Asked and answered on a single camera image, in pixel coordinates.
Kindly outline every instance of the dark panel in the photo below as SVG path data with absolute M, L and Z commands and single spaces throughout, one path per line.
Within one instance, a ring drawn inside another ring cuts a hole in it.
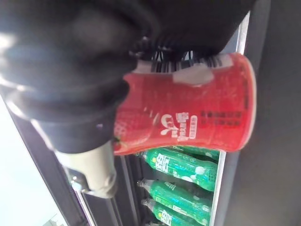
M 273 0 L 258 114 L 238 163 L 226 226 L 301 224 L 301 2 Z
M 136 186 L 136 181 L 141 178 L 139 165 L 134 156 L 115 157 L 118 175 L 118 191 L 115 197 L 106 200 L 85 195 L 96 225 L 141 226 L 145 212 L 140 204 L 144 194 Z

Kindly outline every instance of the green bottle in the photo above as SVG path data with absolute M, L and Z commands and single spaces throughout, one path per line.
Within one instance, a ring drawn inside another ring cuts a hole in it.
M 144 179 L 138 181 L 138 186 L 148 191 L 156 202 L 191 217 L 202 225 L 206 226 L 210 221 L 211 202 L 207 199 L 200 199 L 168 182 Z
M 159 221 L 168 226 L 200 226 L 194 219 L 177 213 L 153 199 L 142 200 L 142 205 L 147 206 Z
M 217 164 L 214 162 L 202 161 L 167 148 L 154 148 L 137 155 L 155 170 L 214 191 L 217 173 Z
M 216 161 L 219 160 L 220 152 L 215 150 L 210 150 L 207 148 L 194 147 L 194 146 L 170 146 L 170 148 L 175 149 L 182 153 L 191 153 L 208 156 Z

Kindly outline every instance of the bottle label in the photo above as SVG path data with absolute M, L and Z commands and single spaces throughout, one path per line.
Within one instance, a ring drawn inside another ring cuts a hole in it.
M 165 210 L 162 211 L 161 221 L 168 226 L 171 226 L 172 216 L 169 215 Z
M 169 158 L 165 155 L 158 154 L 156 158 L 156 170 L 168 173 Z
M 178 122 L 178 127 L 174 124 L 172 115 L 164 114 L 161 117 L 161 123 L 165 129 L 163 129 L 160 134 L 163 136 L 170 134 L 171 138 L 176 138 L 177 141 L 195 139 L 198 128 L 198 117 L 196 115 L 189 117 L 188 112 L 176 113 L 175 117 Z
M 169 187 L 172 191 L 175 189 L 175 187 L 176 187 L 176 185 L 173 185 L 173 184 L 171 184 L 171 183 L 169 183 L 169 182 L 165 182 L 164 183 L 167 187 Z

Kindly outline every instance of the red plastic cup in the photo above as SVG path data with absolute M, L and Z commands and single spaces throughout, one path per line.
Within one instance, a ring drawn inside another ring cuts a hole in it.
M 256 82 L 238 53 L 178 63 L 140 62 L 115 123 L 115 155 L 187 145 L 234 152 L 255 121 Z

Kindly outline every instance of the strawberry graphic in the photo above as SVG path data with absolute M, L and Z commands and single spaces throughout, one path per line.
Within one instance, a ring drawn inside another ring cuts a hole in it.
M 149 111 L 134 111 L 119 108 L 115 126 L 115 155 L 129 154 L 131 148 L 141 145 L 149 139 L 157 115 Z

